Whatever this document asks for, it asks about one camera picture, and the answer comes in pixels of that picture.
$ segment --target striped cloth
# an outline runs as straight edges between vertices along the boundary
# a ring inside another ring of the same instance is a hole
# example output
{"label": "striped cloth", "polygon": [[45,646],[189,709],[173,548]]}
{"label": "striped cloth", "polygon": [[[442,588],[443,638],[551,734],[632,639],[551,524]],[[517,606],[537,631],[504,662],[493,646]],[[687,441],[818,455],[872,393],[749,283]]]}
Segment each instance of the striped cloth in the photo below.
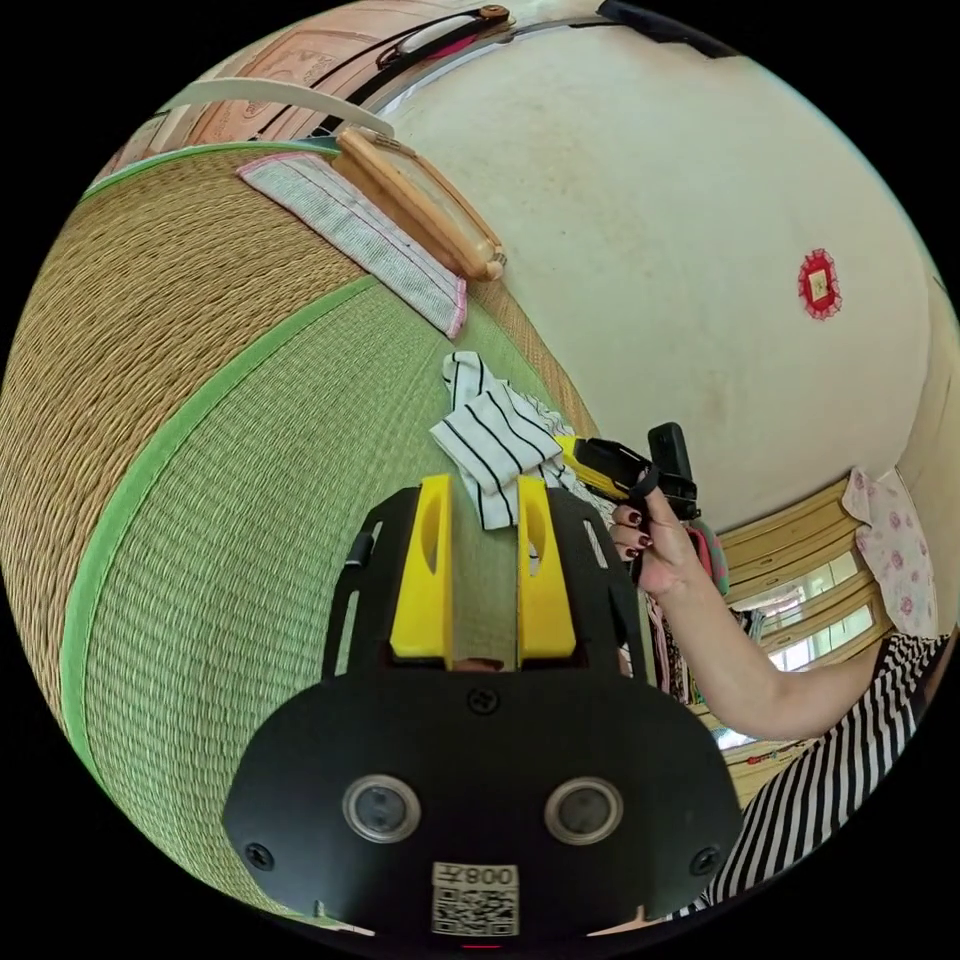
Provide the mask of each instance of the striped cloth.
{"label": "striped cloth", "polygon": [[571,436],[574,431],[560,414],[534,397],[517,393],[508,381],[498,380],[470,351],[444,358],[443,380],[453,410],[430,434],[457,464],[484,530],[516,526],[521,475],[598,505],[563,462],[554,437]]}
{"label": "striped cloth", "polygon": [[867,692],[760,789],[744,811],[743,832],[720,872],[694,903],[666,919],[704,910],[769,880],[836,833],[916,731],[922,684],[948,639],[893,634],[883,640]]}

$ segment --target label sticker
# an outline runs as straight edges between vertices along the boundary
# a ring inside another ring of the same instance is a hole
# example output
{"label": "label sticker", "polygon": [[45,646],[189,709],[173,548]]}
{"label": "label sticker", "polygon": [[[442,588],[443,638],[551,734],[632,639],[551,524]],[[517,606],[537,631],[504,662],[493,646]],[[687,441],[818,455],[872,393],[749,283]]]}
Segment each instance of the label sticker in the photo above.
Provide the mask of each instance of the label sticker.
{"label": "label sticker", "polygon": [[433,865],[434,933],[515,937],[520,933],[520,879],[515,866]]}
{"label": "label sticker", "polygon": [[828,320],[843,306],[837,267],[833,257],[822,247],[804,257],[797,277],[797,293],[803,309],[814,320]]}

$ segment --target window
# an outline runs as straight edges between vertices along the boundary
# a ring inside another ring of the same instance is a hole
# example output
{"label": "window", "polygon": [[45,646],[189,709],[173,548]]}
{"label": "window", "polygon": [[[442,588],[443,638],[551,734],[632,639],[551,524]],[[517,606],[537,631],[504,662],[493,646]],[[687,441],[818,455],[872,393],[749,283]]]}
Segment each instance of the window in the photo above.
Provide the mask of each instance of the window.
{"label": "window", "polygon": [[815,660],[839,649],[873,626],[873,613],[865,604],[836,623],[770,655],[778,670],[804,670]]}
{"label": "window", "polygon": [[737,747],[746,746],[748,743],[756,743],[753,737],[748,737],[745,733],[737,733],[736,730],[731,730],[729,727],[718,727],[710,732],[721,750],[734,750]]}
{"label": "window", "polygon": [[765,617],[765,634],[789,627],[802,618],[800,605],[832,590],[857,575],[857,561],[852,553],[845,553],[790,583],[781,584],[742,603],[735,610],[759,610]]}

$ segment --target green fabric border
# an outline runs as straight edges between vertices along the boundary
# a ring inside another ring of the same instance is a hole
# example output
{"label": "green fabric border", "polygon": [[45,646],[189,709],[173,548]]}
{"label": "green fabric border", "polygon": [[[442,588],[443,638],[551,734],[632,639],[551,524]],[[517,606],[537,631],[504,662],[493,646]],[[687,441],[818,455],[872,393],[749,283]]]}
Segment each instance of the green fabric border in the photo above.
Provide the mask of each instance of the green fabric border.
{"label": "green fabric border", "polygon": [[105,792],[108,791],[87,738],[87,655],[100,595],[130,523],[186,438],[234,387],[309,324],[378,282],[375,277],[361,277],[315,300],[264,333],[218,370],[150,438],[104,507],[67,598],[60,651],[60,689],[70,744]]}
{"label": "green fabric border", "polygon": [[329,150],[326,147],[317,147],[313,144],[299,143],[296,140],[203,143],[193,147],[181,147],[179,150],[172,150],[169,153],[159,153],[157,156],[150,157],[147,160],[138,160],[136,163],[131,163],[129,166],[123,167],[115,173],[111,173],[102,180],[98,180],[95,184],[84,190],[83,195],[80,197],[80,203],[83,203],[84,200],[89,200],[90,197],[96,196],[101,190],[105,190],[107,187],[112,187],[114,184],[121,183],[128,177],[136,176],[138,173],[143,173],[144,170],[149,170],[151,167],[157,167],[161,163],[169,163],[171,160],[179,160],[181,157],[193,157],[201,153],[218,153],[228,150],[255,150],[261,146],[276,147],[278,153],[282,151],[297,153],[306,151],[308,153],[319,153],[328,157],[335,157],[339,152],[337,150]]}

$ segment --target qr code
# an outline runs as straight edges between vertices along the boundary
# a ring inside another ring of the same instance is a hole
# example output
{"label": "qr code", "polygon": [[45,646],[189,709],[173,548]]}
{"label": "qr code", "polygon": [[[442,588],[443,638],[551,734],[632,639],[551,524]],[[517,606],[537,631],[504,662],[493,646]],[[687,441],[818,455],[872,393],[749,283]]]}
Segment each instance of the qr code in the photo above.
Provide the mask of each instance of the qr code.
{"label": "qr code", "polygon": [[462,937],[516,936],[517,890],[434,887],[433,932]]}

